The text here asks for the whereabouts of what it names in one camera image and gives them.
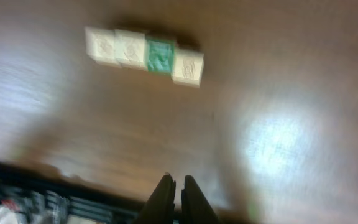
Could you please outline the green R letter block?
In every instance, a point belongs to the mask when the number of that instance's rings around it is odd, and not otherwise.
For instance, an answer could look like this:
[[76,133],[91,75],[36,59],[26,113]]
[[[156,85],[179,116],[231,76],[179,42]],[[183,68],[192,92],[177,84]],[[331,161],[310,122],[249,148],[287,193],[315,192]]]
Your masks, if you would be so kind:
[[171,75],[176,42],[153,36],[146,37],[145,65],[149,72]]

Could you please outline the plain wooden engraved block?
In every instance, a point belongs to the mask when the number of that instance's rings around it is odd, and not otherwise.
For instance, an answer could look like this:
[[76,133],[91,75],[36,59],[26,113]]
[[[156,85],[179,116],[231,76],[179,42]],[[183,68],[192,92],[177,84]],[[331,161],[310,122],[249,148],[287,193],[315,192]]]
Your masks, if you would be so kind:
[[129,30],[114,31],[116,38],[115,56],[123,67],[146,70],[145,64],[145,34]]

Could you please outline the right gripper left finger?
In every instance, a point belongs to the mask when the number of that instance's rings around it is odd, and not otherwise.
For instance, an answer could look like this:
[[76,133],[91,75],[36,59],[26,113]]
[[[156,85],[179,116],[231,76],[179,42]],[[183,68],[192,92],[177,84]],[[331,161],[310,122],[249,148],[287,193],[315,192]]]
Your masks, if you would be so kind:
[[176,182],[165,174],[146,201],[134,224],[172,224]]

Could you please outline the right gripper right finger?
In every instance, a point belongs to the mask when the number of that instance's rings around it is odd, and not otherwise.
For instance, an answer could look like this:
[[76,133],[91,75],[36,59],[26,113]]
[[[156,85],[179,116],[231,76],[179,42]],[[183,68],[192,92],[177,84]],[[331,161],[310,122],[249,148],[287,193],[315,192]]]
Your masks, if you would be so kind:
[[185,176],[184,189],[181,191],[180,223],[184,224],[221,224],[200,187],[191,175]]

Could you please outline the wooden block engraved top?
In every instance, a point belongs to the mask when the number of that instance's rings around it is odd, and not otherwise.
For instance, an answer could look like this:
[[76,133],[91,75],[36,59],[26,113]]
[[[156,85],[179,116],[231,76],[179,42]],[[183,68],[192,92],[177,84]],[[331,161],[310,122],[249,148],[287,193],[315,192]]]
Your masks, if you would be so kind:
[[173,61],[172,80],[179,85],[200,87],[204,67],[204,54],[177,49]]

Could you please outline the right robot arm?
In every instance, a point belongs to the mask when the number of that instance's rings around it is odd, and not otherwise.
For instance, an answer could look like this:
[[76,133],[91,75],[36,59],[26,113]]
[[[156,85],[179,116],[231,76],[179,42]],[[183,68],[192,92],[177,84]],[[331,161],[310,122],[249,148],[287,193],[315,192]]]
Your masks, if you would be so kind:
[[185,177],[179,212],[175,192],[170,174],[140,203],[0,163],[0,205],[19,223],[70,223],[73,218],[96,223],[220,223],[192,176]]

